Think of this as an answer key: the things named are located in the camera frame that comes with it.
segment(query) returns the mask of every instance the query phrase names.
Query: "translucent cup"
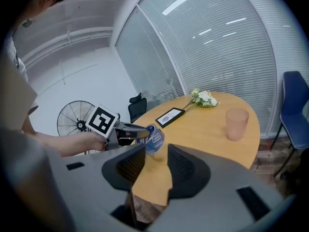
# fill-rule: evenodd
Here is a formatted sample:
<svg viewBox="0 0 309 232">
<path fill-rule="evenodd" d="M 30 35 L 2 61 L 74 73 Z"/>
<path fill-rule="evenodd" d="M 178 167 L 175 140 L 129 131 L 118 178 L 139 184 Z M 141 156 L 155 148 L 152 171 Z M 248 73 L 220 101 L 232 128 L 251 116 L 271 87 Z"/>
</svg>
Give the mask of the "translucent cup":
<svg viewBox="0 0 309 232">
<path fill-rule="evenodd" d="M 248 124 L 249 113 L 242 108 L 231 108 L 226 112 L 226 134 L 229 140 L 242 139 Z"/>
</svg>

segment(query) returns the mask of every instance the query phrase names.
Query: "electric fan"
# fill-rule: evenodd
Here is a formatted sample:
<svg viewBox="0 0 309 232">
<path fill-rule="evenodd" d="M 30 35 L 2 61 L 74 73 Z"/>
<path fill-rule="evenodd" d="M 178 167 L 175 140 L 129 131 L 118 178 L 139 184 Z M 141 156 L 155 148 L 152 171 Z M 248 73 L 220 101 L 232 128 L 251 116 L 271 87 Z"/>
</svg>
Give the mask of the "electric fan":
<svg viewBox="0 0 309 232">
<path fill-rule="evenodd" d="M 84 131 L 90 131 L 86 122 L 95 106 L 85 101 L 74 101 L 62 108 L 58 120 L 57 129 L 59 136 L 75 135 Z"/>
</svg>

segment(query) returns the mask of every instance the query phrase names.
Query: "flower bouquet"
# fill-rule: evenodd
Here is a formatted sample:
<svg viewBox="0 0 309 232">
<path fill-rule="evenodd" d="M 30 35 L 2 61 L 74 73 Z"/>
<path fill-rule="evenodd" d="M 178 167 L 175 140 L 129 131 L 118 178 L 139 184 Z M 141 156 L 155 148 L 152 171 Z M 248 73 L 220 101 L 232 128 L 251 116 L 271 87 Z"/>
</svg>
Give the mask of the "flower bouquet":
<svg viewBox="0 0 309 232">
<path fill-rule="evenodd" d="M 201 107 L 214 107 L 220 104 L 217 100 L 211 95 L 208 91 L 200 91 L 198 88 L 193 89 L 191 92 L 191 100 L 190 102 L 183 108 L 185 109 L 187 106 L 191 104 L 196 104 Z"/>
</svg>

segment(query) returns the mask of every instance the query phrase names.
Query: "ceiling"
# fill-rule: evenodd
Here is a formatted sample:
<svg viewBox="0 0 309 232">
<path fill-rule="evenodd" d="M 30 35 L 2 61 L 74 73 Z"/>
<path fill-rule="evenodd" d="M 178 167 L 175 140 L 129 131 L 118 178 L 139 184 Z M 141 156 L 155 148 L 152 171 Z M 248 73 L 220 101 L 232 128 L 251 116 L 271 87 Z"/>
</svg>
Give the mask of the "ceiling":
<svg viewBox="0 0 309 232">
<path fill-rule="evenodd" d="M 33 18 L 33 23 L 20 26 L 14 35 L 14 43 L 19 57 L 31 57 L 40 46 L 61 35 L 74 35 L 83 29 L 96 28 L 111 35 L 115 15 L 124 0 L 65 0 L 46 12 Z"/>
</svg>

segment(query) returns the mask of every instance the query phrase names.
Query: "round wooden table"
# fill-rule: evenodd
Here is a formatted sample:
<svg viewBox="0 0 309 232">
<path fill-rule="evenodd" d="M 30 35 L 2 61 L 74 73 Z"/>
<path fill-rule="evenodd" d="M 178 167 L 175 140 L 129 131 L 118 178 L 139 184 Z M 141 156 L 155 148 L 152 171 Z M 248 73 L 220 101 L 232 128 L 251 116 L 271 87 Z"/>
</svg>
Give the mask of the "round wooden table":
<svg viewBox="0 0 309 232">
<path fill-rule="evenodd" d="M 250 168 L 260 142 L 260 126 L 254 110 L 235 95 L 222 92 L 211 94 L 221 102 L 220 105 L 213 108 L 190 108 L 163 129 L 155 119 L 173 107 L 184 108 L 190 101 L 190 95 L 161 104 L 135 121 L 134 124 L 141 126 L 156 124 L 165 135 L 165 143 L 156 153 L 158 157 L 146 155 L 145 166 L 132 188 L 135 195 L 155 204 L 167 205 L 168 191 L 172 188 L 171 174 L 167 166 L 168 144 L 198 149 Z M 244 108 L 249 112 L 245 134 L 236 142 L 230 141 L 225 132 L 225 113 L 230 108 Z"/>
</svg>

